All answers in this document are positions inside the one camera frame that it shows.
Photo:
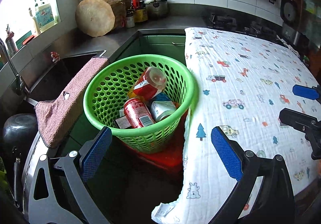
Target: window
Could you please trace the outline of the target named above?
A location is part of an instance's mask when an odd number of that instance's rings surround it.
[[[6,26],[14,32],[14,40],[22,41],[23,37],[31,35],[31,18],[28,8],[33,15],[35,0],[2,0],[0,3],[0,38],[5,41],[7,37]]]

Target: pink towel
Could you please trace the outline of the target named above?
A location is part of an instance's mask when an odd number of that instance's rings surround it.
[[[56,100],[40,101],[35,106],[38,130],[48,148],[57,147],[83,113],[82,101],[88,84],[108,64],[108,58],[91,58]]]

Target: blue gripper pad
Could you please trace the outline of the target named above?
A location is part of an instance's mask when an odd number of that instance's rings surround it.
[[[293,86],[292,92],[296,96],[300,96],[311,100],[315,100],[320,97],[319,93],[315,89],[297,84]]]
[[[211,132],[212,144],[219,154],[229,176],[239,182],[243,175],[241,161],[226,140],[227,137],[224,136],[217,128],[218,127],[215,127]]]
[[[110,128],[106,129],[99,135],[81,163],[81,178],[84,182],[92,178],[102,161],[106,151],[111,143],[112,133]]]

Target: dark floor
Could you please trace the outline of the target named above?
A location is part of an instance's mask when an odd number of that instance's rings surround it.
[[[70,133],[60,154],[79,149],[98,130],[83,115]],[[87,182],[94,202],[114,224],[155,223],[151,212],[160,203],[176,200],[183,185],[183,173],[170,175],[137,158],[117,138],[102,160],[95,176]]]

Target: gas stove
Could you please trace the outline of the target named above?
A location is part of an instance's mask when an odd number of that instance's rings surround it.
[[[218,16],[215,14],[211,14],[209,19],[207,20],[207,27],[211,29],[257,37],[272,43],[283,45],[283,43],[277,39],[277,34],[274,30],[260,25],[255,21],[251,22],[250,27],[244,27],[241,30],[238,30],[237,21],[235,18],[230,16]]]

